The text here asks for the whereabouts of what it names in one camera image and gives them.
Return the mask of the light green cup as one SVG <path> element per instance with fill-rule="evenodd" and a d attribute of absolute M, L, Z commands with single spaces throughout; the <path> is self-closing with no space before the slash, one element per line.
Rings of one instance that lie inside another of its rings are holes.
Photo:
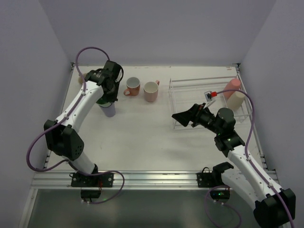
<path fill-rule="evenodd" d="M 112 105 L 114 105 L 113 102 L 97 102 L 97 104 L 101 107 L 101 108 L 109 108 Z"/>

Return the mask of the orange mug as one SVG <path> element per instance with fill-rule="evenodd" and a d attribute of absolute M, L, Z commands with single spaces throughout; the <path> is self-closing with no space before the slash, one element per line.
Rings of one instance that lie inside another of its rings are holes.
<path fill-rule="evenodd" d="M 127 88 L 124 90 L 123 94 L 125 96 L 137 96 L 140 91 L 140 80 L 136 77 L 130 77 L 126 81 Z"/>

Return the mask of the lavender cup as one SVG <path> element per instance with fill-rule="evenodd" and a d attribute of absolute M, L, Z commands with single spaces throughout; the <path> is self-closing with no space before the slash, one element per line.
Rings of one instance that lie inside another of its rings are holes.
<path fill-rule="evenodd" d="M 116 114 L 116 109 L 115 109 L 115 105 L 112 104 L 111 106 L 109 107 L 102 107 L 101 106 L 101 109 L 102 111 L 104 112 L 104 114 L 107 116 L 107 117 L 113 117 L 115 116 Z"/>

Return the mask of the cream and mint floral mug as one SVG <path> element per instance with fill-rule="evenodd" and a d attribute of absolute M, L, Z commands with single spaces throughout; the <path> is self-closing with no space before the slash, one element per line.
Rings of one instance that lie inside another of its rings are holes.
<path fill-rule="evenodd" d="M 80 85 L 82 85 L 84 81 L 85 81 L 85 75 L 83 75 L 83 77 L 81 77 L 81 76 L 78 77 L 78 83 Z"/>

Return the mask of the beige cup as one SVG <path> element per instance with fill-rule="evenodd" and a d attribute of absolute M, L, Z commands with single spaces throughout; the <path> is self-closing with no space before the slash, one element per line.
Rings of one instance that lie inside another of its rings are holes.
<path fill-rule="evenodd" d="M 242 106 L 245 97 L 246 96 L 241 92 L 234 92 L 227 100 L 227 108 L 233 111 L 238 110 Z"/>

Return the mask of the pink mug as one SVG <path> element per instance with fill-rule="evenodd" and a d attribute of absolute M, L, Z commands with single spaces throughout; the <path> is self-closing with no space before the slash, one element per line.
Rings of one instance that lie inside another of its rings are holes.
<path fill-rule="evenodd" d="M 147 102 L 155 102 L 158 96 L 159 91 L 159 80 L 156 80 L 155 82 L 147 82 L 144 85 L 144 99 Z"/>

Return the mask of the coral pink cup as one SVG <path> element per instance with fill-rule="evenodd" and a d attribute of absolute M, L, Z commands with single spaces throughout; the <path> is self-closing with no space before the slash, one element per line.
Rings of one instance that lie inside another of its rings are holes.
<path fill-rule="evenodd" d="M 231 81 L 228 82 L 228 84 L 225 86 L 224 90 L 227 92 L 224 92 L 223 95 L 226 100 L 228 100 L 231 95 L 235 92 L 235 90 L 239 90 L 241 87 L 241 82 L 239 79 L 234 78 Z"/>

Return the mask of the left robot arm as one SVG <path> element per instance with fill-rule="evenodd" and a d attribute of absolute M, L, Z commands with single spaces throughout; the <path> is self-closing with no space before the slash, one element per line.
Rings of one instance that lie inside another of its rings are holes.
<path fill-rule="evenodd" d="M 96 173 L 96 165 L 84 152 L 84 142 L 78 132 L 92 107 L 97 104 L 109 108 L 118 100 L 120 81 L 124 70 L 116 62 L 106 61 L 103 68 L 91 70 L 85 76 L 85 84 L 66 110 L 44 124 L 47 148 L 68 160 L 77 171 Z"/>

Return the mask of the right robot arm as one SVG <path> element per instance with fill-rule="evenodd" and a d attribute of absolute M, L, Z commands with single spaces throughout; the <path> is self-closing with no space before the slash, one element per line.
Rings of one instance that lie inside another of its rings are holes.
<path fill-rule="evenodd" d="M 276 228 L 285 223 L 294 227 L 296 197 L 291 189 L 283 189 L 257 163 L 248 146 L 235 131 L 234 113 L 220 108 L 213 114 L 205 104 L 194 104 L 172 118 L 187 127 L 201 125 L 215 133 L 215 145 L 229 162 L 215 166 L 212 175 L 216 185 L 231 187 L 253 210 L 262 228 Z"/>

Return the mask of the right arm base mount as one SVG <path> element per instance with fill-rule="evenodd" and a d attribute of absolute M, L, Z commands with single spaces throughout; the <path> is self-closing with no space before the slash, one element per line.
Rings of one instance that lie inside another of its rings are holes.
<path fill-rule="evenodd" d="M 199 188 L 213 188 L 224 185 L 221 175 L 234 166 L 229 162 L 220 163 L 212 168 L 204 167 L 201 172 L 196 173 Z"/>

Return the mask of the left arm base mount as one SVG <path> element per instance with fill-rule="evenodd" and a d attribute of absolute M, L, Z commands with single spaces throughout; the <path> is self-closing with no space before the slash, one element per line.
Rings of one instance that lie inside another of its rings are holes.
<path fill-rule="evenodd" d="M 81 188 L 111 188 L 114 181 L 114 173 L 107 172 L 98 176 L 86 176 L 79 172 L 70 173 L 71 186 Z"/>

